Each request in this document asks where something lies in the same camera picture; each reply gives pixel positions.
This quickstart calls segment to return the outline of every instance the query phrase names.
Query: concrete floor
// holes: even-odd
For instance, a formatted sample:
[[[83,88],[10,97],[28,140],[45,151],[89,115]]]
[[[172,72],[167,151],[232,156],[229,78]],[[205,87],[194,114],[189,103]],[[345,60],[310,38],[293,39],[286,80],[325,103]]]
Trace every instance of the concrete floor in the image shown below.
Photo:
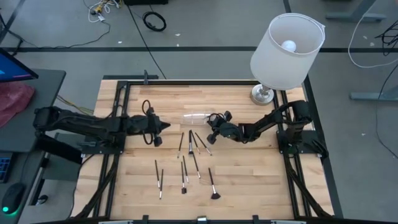
[[[87,4],[96,3],[86,0]],[[347,48],[355,24],[324,19],[329,11],[349,11],[360,1],[291,0],[293,12],[306,14],[326,25],[324,47]],[[18,1],[2,0],[1,13],[6,21]],[[170,0],[165,6],[153,6],[167,20],[162,33],[152,32],[137,19],[149,47],[218,47],[256,46],[268,23],[285,12],[282,1],[276,0]],[[142,14],[148,6],[134,6]],[[394,0],[376,1],[371,12],[387,16],[380,23],[360,24],[353,47],[380,47],[375,36],[398,19]],[[111,8],[104,15],[111,32],[101,40],[84,47],[143,47],[126,7]],[[11,30],[37,46],[71,45],[96,39],[106,25],[87,21],[87,8],[82,1],[25,1]],[[7,35],[1,47],[15,47],[17,40]],[[252,78],[249,60],[252,52],[153,52],[153,56],[168,79],[173,78]],[[396,59],[378,54],[353,54],[361,65],[386,63]],[[17,58],[32,68],[65,70],[67,76],[60,94],[80,106],[95,107],[103,75],[136,75],[146,69],[160,75],[147,52],[28,52]],[[347,53],[320,53],[309,75],[325,132],[336,186],[345,218],[398,222],[398,161],[379,144],[375,132],[375,104],[352,101],[351,91],[379,91],[394,65],[361,69],[353,65]],[[387,87],[396,85],[393,76]],[[57,106],[66,108],[59,102]],[[379,132],[383,141],[398,153],[396,132],[398,123],[395,103],[379,103]],[[50,181],[43,194],[49,194],[46,204],[27,207],[21,223],[60,220],[69,214],[73,184]],[[32,214],[42,214],[32,220]]]

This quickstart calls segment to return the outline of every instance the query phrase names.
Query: computer mouse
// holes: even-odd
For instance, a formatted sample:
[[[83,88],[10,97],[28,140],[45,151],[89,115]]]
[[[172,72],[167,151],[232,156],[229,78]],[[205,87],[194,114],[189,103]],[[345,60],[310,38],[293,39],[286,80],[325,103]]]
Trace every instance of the computer mouse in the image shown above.
[[[14,213],[21,204],[24,195],[25,185],[23,183],[12,184],[4,194],[1,202],[2,212],[5,214]]]

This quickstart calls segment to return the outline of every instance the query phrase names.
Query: lamp stand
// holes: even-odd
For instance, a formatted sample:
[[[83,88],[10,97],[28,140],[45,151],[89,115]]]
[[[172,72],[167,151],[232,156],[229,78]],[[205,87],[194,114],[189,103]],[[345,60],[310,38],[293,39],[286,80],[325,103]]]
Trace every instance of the lamp stand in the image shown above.
[[[274,99],[274,91],[264,85],[258,84],[251,90],[250,99],[253,103],[264,106]]]

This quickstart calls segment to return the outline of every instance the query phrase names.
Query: monitor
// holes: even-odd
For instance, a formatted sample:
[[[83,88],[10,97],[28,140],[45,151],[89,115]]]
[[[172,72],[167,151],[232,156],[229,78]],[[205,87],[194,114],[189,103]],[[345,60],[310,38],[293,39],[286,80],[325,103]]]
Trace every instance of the monitor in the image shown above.
[[[39,76],[0,48],[0,83],[30,80]]]

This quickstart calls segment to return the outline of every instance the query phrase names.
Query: white lampshade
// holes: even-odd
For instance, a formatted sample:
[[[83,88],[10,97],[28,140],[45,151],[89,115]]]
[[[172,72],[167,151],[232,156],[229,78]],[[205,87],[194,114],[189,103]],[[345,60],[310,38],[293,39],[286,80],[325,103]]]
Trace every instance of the white lampshade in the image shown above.
[[[251,71],[268,88],[295,88],[304,81],[324,41],[325,26],[316,20],[297,13],[277,16],[251,58]],[[284,49],[284,42],[295,51]]]

